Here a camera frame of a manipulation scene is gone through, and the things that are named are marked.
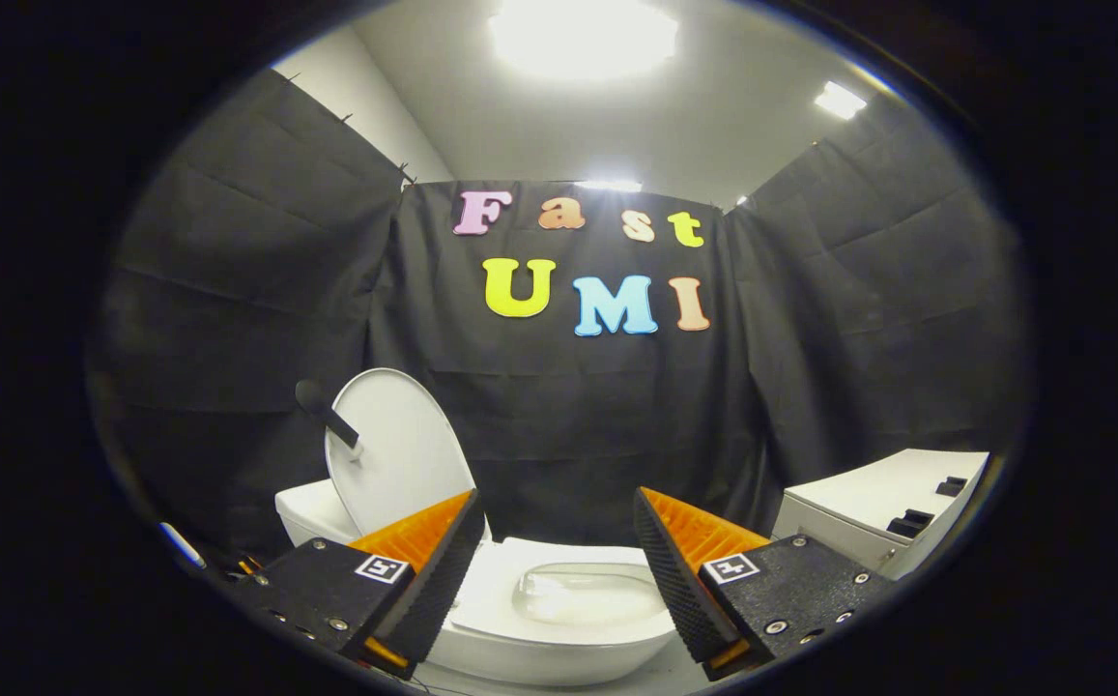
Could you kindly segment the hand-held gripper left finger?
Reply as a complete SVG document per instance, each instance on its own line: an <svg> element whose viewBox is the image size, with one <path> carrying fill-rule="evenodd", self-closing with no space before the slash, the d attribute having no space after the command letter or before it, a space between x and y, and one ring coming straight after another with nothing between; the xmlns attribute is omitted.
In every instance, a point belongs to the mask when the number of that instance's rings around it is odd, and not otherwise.
<svg viewBox="0 0 1118 696"><path fill-rule="evenodd" d="M302 642L408 680L438 640L484 532L471 488L352 542L304 541L233 582L230 597Z"/></svg>

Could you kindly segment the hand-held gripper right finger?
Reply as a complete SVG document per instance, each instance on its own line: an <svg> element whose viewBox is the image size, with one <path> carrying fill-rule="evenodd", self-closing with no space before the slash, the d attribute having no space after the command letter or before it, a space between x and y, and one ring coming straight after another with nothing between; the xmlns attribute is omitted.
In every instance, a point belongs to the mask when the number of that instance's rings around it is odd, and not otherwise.
<svg viewBox="0 0 1118 696"><path fill-rule="evenodd" d="M806 651L896 587L809 535L767 540L647 486L635 489L633 525L678 637L709 681Z"/></svg>

